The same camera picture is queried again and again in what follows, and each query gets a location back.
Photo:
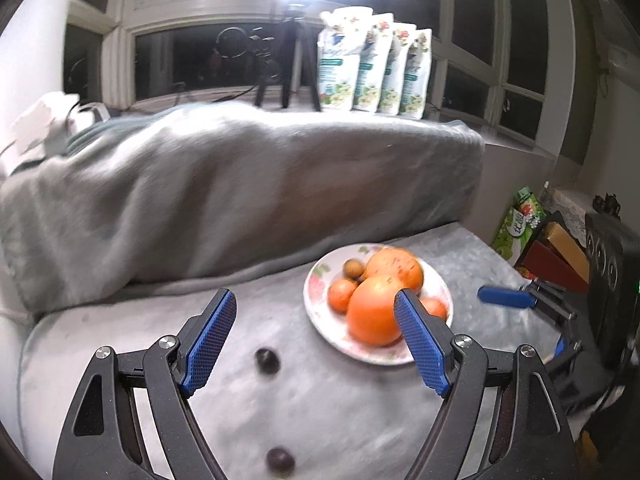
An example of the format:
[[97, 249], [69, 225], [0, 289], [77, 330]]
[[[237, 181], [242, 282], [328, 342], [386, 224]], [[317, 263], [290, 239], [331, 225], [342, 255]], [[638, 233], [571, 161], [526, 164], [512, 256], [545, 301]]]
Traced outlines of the large speckled orange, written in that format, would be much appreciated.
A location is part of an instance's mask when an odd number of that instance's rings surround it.
[[418, 259], [408, 250], [384, 247], [376, 252], [364, 266], [362, 278], [375, 275], [391, 275], [398, 278], [405, 288], [420, 292], [424, 284], [424, 272]]

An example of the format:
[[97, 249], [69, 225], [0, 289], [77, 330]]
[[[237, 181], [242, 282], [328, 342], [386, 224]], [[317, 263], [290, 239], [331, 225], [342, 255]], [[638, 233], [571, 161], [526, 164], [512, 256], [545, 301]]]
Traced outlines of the large smooth orange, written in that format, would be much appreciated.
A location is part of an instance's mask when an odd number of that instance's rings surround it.
[[352, 338], [371, 347], [386, 347], [401, 337], [394, 315], [395, 297], [404, 284], [396, 276], [366, 278], [349, 299], [346, 324]]

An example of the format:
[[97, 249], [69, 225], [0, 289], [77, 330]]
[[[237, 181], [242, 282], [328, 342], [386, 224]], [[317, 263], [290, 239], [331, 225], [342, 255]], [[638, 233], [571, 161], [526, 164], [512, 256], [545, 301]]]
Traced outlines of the brown longan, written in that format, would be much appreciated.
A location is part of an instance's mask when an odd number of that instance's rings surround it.
[[364, 270], [366, 270], [364, 263], [355, 258], [350, 258], [343, 264], [344, 278], [348, 278], [352, 281], [359, 281], [363, 276]]

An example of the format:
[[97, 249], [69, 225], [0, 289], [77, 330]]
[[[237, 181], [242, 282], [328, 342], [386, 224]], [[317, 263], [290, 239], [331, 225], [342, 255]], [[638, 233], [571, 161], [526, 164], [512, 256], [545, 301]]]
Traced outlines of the dark plum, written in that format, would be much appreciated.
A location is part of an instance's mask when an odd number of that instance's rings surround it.
[[276, 476], [288, 476], [296, 466], [295, 457], [286, 448], [280, 446], [270, 448], [266, 454], [266, 463], [268, 469]]
[[265, 375], [274, 375], [281, 368], [280, 358], [274, 350], [270, 348], [259, 348], [254, 353], [258, 370]]

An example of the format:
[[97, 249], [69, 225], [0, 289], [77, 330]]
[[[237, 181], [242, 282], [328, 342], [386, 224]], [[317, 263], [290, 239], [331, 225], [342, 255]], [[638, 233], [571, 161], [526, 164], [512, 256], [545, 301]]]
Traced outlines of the small mandarin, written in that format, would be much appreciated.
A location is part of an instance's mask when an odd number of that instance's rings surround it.
[[358, 284], [349, 278], [340, 278], [333, 282], [328, 289], [326, 301], [329, 307], [338, 314], [345, 314], [349, 300], [357, 289]]

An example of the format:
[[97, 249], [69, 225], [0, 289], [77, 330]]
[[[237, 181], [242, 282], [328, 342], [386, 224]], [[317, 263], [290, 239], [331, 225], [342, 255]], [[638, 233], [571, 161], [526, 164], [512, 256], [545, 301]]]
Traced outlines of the red box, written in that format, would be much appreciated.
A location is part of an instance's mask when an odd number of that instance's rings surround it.
[[559, 285], [570, 292], [588, 292], [588, 283], [561, 256], [541, 242], [533, 242], [524, 255], [521, 266], [536, 278]]

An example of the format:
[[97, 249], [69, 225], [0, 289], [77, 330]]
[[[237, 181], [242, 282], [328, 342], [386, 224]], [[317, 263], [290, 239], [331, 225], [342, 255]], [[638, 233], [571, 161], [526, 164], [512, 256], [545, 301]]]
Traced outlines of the brown box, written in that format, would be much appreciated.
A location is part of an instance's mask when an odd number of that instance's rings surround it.
[[542, 238], [583, 281], [589, 281], [589, 261], [587, 256], [582, 250], [582, 246], [574, 241], [574, 238], [570, 236], [566, 229], [558, 222], [549, 222], [544, 228]]

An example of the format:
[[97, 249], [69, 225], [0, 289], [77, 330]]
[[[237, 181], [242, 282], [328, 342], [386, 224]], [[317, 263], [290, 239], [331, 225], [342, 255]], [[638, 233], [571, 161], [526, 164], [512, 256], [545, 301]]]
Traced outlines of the green juice carton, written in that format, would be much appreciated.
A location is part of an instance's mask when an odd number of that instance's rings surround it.
[[528, 186], [520, 188], [514, 195], [514, 205], [502, 219], [491, 248], [515, 266], [544, 218], [544, 208], [533, 191]]

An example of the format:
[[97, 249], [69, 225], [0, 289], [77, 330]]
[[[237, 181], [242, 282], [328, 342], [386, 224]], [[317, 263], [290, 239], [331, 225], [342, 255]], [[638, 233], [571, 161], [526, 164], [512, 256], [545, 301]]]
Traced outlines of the floral white plate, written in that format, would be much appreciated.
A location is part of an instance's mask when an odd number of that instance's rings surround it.
[[[348, 332], [346, 324], [347, 312], [345, 314], [334, 312], [326, 301], [330, 285], [336, 280], [344, 278], [343, 264], [346, 260], [355, 258], [366, 265], [368, 260], [384, 247], [392, 246], [379, 244], [349, 245], [335, 249], [320, 258], [306, 277], [303, 287], [304, 304], [314, 328], [332, 347], [340, 350], [346, 356], [374, 365], [404, 365], [412, 361], [412, 356], [402, 337], [386, 347], [371, 347], [366, 344], [360, 344]], [[448, 309], [446, 323], [450, 324], [454, 317], [454, 302], [445, 281], [429, 264], [418, 256], [414, 256], [420, 262], [424, 272], [423, 287], [420, 292], [417, 292], [420, 304], [421, 297], [436, 297], [442, 300]]]

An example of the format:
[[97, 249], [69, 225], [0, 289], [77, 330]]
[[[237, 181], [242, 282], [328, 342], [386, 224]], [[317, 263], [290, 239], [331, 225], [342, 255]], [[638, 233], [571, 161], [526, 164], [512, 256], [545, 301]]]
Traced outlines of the grey fleece blanket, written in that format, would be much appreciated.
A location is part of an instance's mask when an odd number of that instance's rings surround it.
[[[99, 125], [1, 185], [8, 306], [35, 322], [3, 421], [43, 477], [90, 358], [148, 348], [201, 313], [218, 288], [238, 317], [191, 401], [232, 479], [269, 477], [286, 448], [297, 479], [400, 479], [439, 397], [411, 365], [370, 366], [311, 325], [303, 286], [335, 248], [387, 242], [430, 264], [454, 302], [452, 328], [489, 348], [554, 330], [527, 311], [477, 300], [521, 277], [462, 226], [484, 164], [467, 128], [360, 114], [185, 105]], [[254, 353], [277, 352], [262, 374]]]

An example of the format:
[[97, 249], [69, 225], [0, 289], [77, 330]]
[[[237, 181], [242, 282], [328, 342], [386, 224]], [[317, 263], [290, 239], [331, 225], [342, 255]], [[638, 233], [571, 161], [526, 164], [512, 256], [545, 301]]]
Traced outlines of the refill pouch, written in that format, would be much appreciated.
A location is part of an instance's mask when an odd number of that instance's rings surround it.
[[342, 6], [320, 13], [317, 87], [321, 109], [351, 110], [360, 54], [372, 21], [368, 6]]
[[394, 14], [372, 16], [371, 26], [364, 42], [358, 68], [354, 110], [374, 113], [378, 109], [382, 81], [394, 34]]
[[416, 24], [399, 22], [394, 24], [392, 45], [387, 57], [378, 101], [378, 112], [381, 114], [396, 116], [399, 112], [407, 56], [414, 38], [416, 38]]
[[431, 77], [432, 39], [433, 31], [430, 28], [420, 29], [409, 48], [400, 99], [400, 116], [413, 119], [423, 117]]

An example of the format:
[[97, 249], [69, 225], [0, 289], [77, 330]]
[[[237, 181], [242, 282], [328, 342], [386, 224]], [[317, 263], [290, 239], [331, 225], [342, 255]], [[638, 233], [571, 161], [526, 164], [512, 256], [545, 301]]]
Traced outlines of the white window frame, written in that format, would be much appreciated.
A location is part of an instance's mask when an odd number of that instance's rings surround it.
[[512, 136], [559, 155], [570, 0], [70, 0], [63, 86], [113, 110], [273, 94]]

